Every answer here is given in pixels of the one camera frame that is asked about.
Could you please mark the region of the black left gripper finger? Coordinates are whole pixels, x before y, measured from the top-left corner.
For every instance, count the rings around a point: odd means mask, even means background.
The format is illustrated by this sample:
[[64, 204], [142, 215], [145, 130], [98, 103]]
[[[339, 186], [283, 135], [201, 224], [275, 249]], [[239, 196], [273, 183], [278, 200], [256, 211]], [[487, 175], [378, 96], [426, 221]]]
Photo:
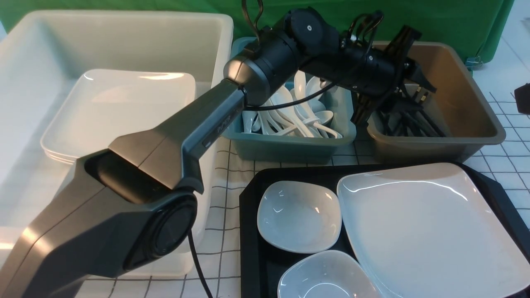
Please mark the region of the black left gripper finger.
[[391, 110], [392, 95], [370, 97], [357, 93], [353, 100], [354, 113], [351, 122], [360, 127], [367, 126], [367, 121], [373, 113], [389, 113]]
[[403, 25], [399, 33], [386, 46], [385, 56], [392, 62], [404, 62], [414, 42], [421, 37], [422, 32], [409, 25]]

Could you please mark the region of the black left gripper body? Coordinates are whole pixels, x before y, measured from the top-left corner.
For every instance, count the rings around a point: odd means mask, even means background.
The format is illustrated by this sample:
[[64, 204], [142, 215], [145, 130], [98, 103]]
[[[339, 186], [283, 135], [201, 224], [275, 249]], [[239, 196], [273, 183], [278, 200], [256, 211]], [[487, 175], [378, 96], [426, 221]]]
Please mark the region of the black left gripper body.
[[340, 82], [340, 87], [366, 96], [379, 97], [388, 90], [394, 91], [395, 77], [398, 84], [404, 80], [412, 80], [412, 66], [414, 62], [407, 57], [405, 66], [400, 73], [392, 57], [379, 49], [370, 49], [364, 56], [366, 49], [347, 43], [340, 47], [341, 67], [344, 67], [346, 77]]

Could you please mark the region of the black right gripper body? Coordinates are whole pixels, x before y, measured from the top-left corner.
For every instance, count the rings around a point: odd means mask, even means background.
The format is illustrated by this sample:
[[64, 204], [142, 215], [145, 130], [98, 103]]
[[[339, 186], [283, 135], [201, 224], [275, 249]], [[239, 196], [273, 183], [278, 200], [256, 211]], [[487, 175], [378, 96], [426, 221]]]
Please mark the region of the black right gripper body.
[[524, 115], [530, 115], [530, 83], [526, 83], [514, 90], [518, 112]]

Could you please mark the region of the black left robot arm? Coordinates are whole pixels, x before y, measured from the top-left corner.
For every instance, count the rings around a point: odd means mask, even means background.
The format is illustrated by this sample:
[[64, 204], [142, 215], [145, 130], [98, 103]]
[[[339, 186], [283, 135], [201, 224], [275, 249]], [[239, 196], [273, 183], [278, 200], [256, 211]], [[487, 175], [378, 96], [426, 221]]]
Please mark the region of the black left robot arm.
[[404, 80], [422, 75], [409, 50], [422, 33], [403, 25], [384, 50], [384, 15], [361, 14], [339, 32], [311, 7], [288, 11], [224, 67], [218, 85], [161, 124], [117, 137], [76, 160], [72, 178], [27, 226], [1, 269], [2, 298], [73, 298], [89, 276], [115, 279], [188, 239], [200, 158], [243, 110], [291, 108], [335, 86], [359, 94], [351, 122], [365, 124]]

